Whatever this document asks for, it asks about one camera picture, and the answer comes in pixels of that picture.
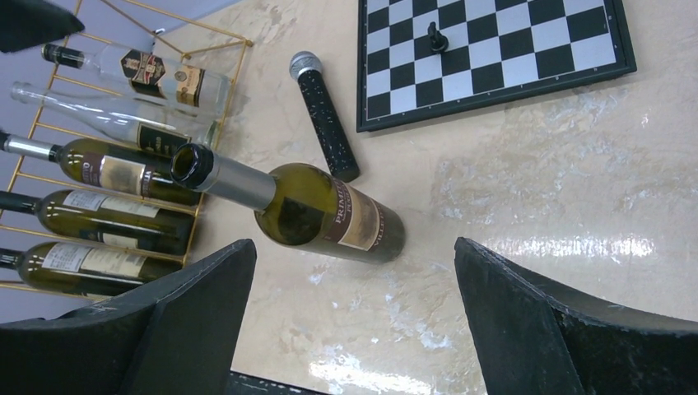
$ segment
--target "marble table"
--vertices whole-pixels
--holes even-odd
[[[458,236],[592,295],[698,320],[698,4],[625,6],[637,73],[375,134],[353,132],[355,2],[244,0],[203,18],[255,43],[221,153],[261,170],[325,168],[287,71],[312,51],[363,170],[352,184],[408,232],[399,260],[371,266],[279,247],[248,209],[208,199],[195,258],[237,239],[258,248],[232,368],[337,394],[486,393],[454,275]],[[165,37],[225,42],[195,26]],[[193,63],[232,75],[235,51]]]

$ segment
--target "metal wire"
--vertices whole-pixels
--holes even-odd
[[[232,103],[233,95],[235,93],[235,83],[238,81],[238,78],[240,77],[240,70],[242,68],[242,62],[243,62],[243,58],[244,58],[244,54],[245,54],[245,49],[247,47],[251,47],[253,45],[252,41],[249,39],[246,39],[242,35],[237,35],[235,33],[229,32],[227,30],[218,29],[215,26],[210,26],[210,25],[198,22],[198,21],[192,21],[192,20],[185,18],[183,16],[179,16],[179,15],[173,14],[171,12],[167,12],[167,11],[161,10],[159,8],[149,6],[149,5],[143,4],[141,2],[137,2],[137,1],[133,1],[133,0],[123,0],[124,2],[133,4],[135,6],[145,8],[145,9],[153,11],[153,12],[158,12],[162,15],[169,16],[169,17],[172,17],[174,19],[178,19],[180,21],[184,21],[190,25],[199,26],[199,27],[202,27],[204,29],[208,29],[208,30],[214,31],[216,33],[228,35],[230,37],[238,39],[237,41],[231,42],[228,44],[215,45],[215,46],[208,47],[208,48],[194,49],[194,50],[191,50],[188,52],[184,52],[184,51],[177,49],[174,45],[170,44],[168,41],[162,39],[162,37],[160,37],[159,35],[155,35],[152,32],[152,30],[149,30],[142,23],[138,22],[137,20],[132,18],[130,15],[128,15],[124,11],[120,10],[118,7],[116,7],[111,2],[109,2],[107,0],[101,0],[101,1],[105,5],[107,5],[108,7],[113,9],[114,11],[116,11],[117,13],[126,17],[129,21],[131,21],[136,26],[141,27],[142,29],[144,29],[145,31],[147,31],[148,33],[153,35],[153,37],[155,37],[157,40],[161,41],[163,44],[171,47],[172,49],[174,49],[175,51],[180,53],[180,56],[183,60],[190,59],[192,54],[203,53],[203,52],[207,52],[207,51],[223,49],[223,48],[228,48],[228,47],[232,47],[235,45],[242,45],[243,44],[241,47],[242,49],[240,50],[240,57],[238,59],[238,64],[237,64],[237,67],[235,69],[235,75],[230,80],[230,92],[229,92],[227,100],[226,100],[226,107],[225,107],[225,110],[223,111],[223,115],[221,116],[221,119],[218,123],[219,133],[216,135],[216,141],[214,142],[214,148],[217,147],[218,142],[220,141],[220,138],[221,138],[221,134],[225,130],[225,125],[226,125],[226,120],[228,118],[230,105]],[[74,14],[77,14],[80,11],[82,3],[83,3],[83,0],[77,0],[76,6],[73,10]],[[99,42],[104,43],[104,44],[112,44],[111,40],[104,39],[102,37],[98,37],[95,35],[90,35],[87,33],[80,33],[79,35],[82,37],[86,37],[88,39],[91,39],[91,40],[99,41]],[[63,45],[64,46],[67,45],[68,41],[69,41],[69,38],[64,39]],[[110,91],[108,89],[105,89],[105,88],[102,88],[99,86],[94,86],[92,84],[87,84],[85,82],[78,81],[78,80],[75,80],[73,78],[60,76],[60,75],[58,75],[58,65],[55,65],[53,71],[51,72],[51,76],[49,78],[49,84],[47,85],[47,89],[51,89],[51,87],[53,86],[53,84],[56,80],[69,82],[69,83],[72,83],[72,84],[75,84],[78,86],[91,88],[91,89],[94,89],[96,91],[100,91],[100,92],[104,92],[104,93],[108,93],[108,94],[112,94],[112,95],[120,95],[118,92]],[[117,145],[125,146],[123,143],[120,143],[120,142],[106,140],[106,139],[99,138],[99,137],[93,137],[93,136],[87,135],[85,133],[76,132],[76,131],[69,130],[66,128],[60,128],[59,126],[51,125],[48,123],[42,123],[39,121],[39,119],[41,117],[41,114],[43,113],[43,110],[44,110],[44,108],[42,106],[42,107],[39,107],[39,109],[36,111],[36,115],[34,116],[34,120],[31,123],[31,127],[30,127],[29,133],[27,135],[28,138],[32,138],[34,136],[34,133],[35,133],[37,127],[42,127],[42,128],[47,128],[49,130],[53,130],[55,132],[62,132],[62,133],[66,133],[66,134],[80,137],[80,138],[92,138],[92,139],[95,139],[98,141],[109,142],[110,144],[117,144]],[[12,191],[12,189],[15,187],[16,181],[20,177],[22,177],[22,178],[34,179],[34,180],[38,180],[38,181],[42,181],[42,182],[46,182],[46,183],[50,183],[50,184],[61,185],[61,186],[64,186],[67,188],[72,188],[72,189],[87,190],[87,191],[92,191],[92,192],[97,192],[97,193],[109,194],[112,196],[118,196],[120,198],[127,198],[130,200],[143,201],[143,202],[147,202],[148,204],[151,204],[153,206],[163,207],[163,208],[167,208],[167,209],[175,210],[175,211],[186,212],[188,214],[193,215],[194,222],[193,222],[193,226],[192,226],[192,231],[191,231],[191,235],[189,236],[188,243],[187,243],[186,253],[183,257],[175,257],[175,256],[171,256],[171,255],[165,255],[165,254],[161,254],[161,253],[152,253],[152,252],[148,252],[148,251],[129,250],[129,252],[139,253],[141,255],[146,255],[149,257],[166,258],[166,259],[170,259],[170,260],[175,260],[175,261],[181,262],[182,264],[185,264],[185,265],[188,263],[188,258],[191,255],[193,235],[194,235],[194,232],[196,231],[198,221],[200,219],[199,214],[201,213],[201,208],[202,208],[202,204],[203,204],[203,199],[204,199],[203,195],[202,195],[201,199],[199,200],[199,203],[196,207],[181,207],[181,206],[169,204],[167,202],[151,200],[151,199],[144,198],[144,197],[135,197],[133,195],[127,195],[127,194],[119,193],[119,192],[115,192],[115,191],[103,190],[103,189],[98,189],[98,188],[91,188],[91,187],[86,186],[86,185],[66,183],[66,182],[63,182],[63,181],[60,181],[57,179],[51,179],[51,178],[43,177],[40,175],[24,173],[21,171],[21,167],[22,167],[23,163],[24,163],[24,156],[20,156],[17,160],[15,169],[12,171],[12,176],[11,176],[10,182],[7,186],[8,192]],[[3,214],[3,210],[0,210],[0,221],[2,220],[2,214]],[[104,246],[103,244],[94,243],[94,242],[91,242],[89,240],[73,239],[73,238],[69,238],[69,237],[65,237],[65,236],[61,236],[61,235],[54,235],[54,234],[38,232],[38,231],[34,231],[34,230],[27,230],[27,229],[23,229],[23,228],[18,228],[15,226],[3,225],[2,223],[0,223],[0,230],[9,230],[9,231],[17,232],[17,233],[23,233],[26,235],[47,237],[47,238],[63,240],[63,241],[72,241],[72,242],[76,242],[76,243],[80,243],[80,244]],[[23,285],[23,284],[16,285],[14,281],[0,281],[0,288],[7,288],[7,289],[13,289],[13,290],[28,290],[28,291],[32,291],[32,292],[47,293],[47,294],[52,294],[52,295],[70,296],[70,297],[75,297],[75,298],[80,298],[80,299],[91,299],[91,298],[87,298],[87,297],[79,296],[79,295],[69,295],[69,294],[62,294],[62,293],[51,292],[51,291],[46,291],[46,290],[37,290],[35,288],[31,288],[31,287]]]

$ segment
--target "wine bottle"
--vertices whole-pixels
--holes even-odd
[[[0,191],[0,210],[31,214],[57,235],[184,255],[194,217],[120,197],[63,190],[43,199]]]
[[[15,82],[12,98],[72,116],[114,140],[168,158],[188,142],[212,146],[218,132],[218,122],[209,118],[115,95],[66,95]]]
[[[398,214],[312,165],[266,174],[189,143],[175,152],[170,173],[186,188],[252,208],[262,232],[281,245],[384,263],[405,244]]]
[[[116,296],[176,272],[182,263],[71,243],[43,243],[26,252],[0,249],[0,267],[28,285],[74,295]]]
[[[101,80],[128,84],[133,92],[200,108],[205,114],[223,114],[230,91],[230,79],[222,74],[118,44],[107,44],[99,53],[46,44],[41,55],[49,62],[93,72]]]
[[[71,179],[96,187],[187,206],[200,198],[172,181],[165,158],[108,142],[78,138],[59,146],[0,130],[0,149],[57,163]]]

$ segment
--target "bottle neck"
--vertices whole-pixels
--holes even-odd
[[[39,88],[26,82],[15,82],[12,84],[10,96],[20,103],[37,104],[57,110],[62,113],[76,115],[76,112],[87,110],[94,112],[88,105],[76,103],[76,98],[63,95],[45,88]]]
[[[185,144],[172,157],[172,179],[182,187],[206,192],[264,211],[274,199],[277,182],[269,174],[221,158],[199,144]]]
[[[94,58],[94,55],[55,44],[46,44],[41,49],[41,57],[48,62],[82,68]]]
[[[16,269],[20,262],[22,252],[13,249],[0,249],[0,268]]]
[[[0,210],[35,214],[39,207],[39,202],[41,202],[41,199],[36,197],[0,191]]]
[[[0,131],[0,150],[11,154],[30,156],[32,158],[58,162],[61,146],[47,142],[37,142]]]

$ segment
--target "chess board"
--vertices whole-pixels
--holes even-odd
[[[359,132],[637,69],[621,0],[360,0],[359,14]]]

